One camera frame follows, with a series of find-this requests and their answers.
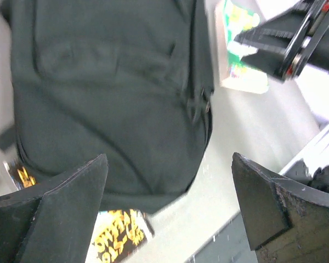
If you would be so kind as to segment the Treehouse storey paperback book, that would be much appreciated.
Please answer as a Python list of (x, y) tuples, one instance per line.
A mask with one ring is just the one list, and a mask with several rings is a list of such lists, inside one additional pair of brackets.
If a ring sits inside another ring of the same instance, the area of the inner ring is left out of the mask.
[[(16, 168), (22, 189), (41, 183), (23, 166)], [(139, 210), (98, 211), (85, 262), (121, 262), (152, 240), (154, 230)]]

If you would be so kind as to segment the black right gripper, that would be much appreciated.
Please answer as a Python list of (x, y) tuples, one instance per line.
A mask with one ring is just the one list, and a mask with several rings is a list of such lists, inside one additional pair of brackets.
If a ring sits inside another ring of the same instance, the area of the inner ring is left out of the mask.
[(241, 61), (278, 81), (298, 77), (307, 64), (329, 73), (329, 1), (311, 1), (304, 17), (275, 17), (234, 41), (257, 48)]

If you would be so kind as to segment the black student backpack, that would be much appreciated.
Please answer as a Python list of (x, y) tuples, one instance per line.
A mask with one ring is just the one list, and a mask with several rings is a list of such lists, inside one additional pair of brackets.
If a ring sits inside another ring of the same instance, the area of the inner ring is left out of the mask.
[(105, 154), (101, 210), (187, 193), (212, 134), (204, 1), (3, 1), (18, 156), (44, 180)]

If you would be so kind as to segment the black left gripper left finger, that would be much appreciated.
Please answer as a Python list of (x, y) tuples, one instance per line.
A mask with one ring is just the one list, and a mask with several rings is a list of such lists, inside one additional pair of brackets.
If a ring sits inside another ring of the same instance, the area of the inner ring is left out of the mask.
[(0, 196), (0, 262), (85, 262), (108, 168), (99, 155)]

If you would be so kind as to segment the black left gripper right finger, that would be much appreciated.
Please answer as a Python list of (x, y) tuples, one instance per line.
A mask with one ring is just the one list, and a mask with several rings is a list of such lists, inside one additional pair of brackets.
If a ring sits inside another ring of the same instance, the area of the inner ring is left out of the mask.
[(232, 175), (258, 262), (329, 262), (329, 185), (305, 185), (235, 152)]

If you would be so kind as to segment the green puzzle book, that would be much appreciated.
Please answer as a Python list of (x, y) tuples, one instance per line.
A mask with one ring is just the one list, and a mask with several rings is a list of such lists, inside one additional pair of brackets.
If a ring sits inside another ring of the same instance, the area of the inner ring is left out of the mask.
[(233, 1), (220, 1), (214, 10), (219, 85), (223, 88), (264, 94), (268, 77), (260, 70), (247, 66), (242, 57), (256, 53), (256, 48), (234, 41), (236, 35), (260, 23), (260, 16)]

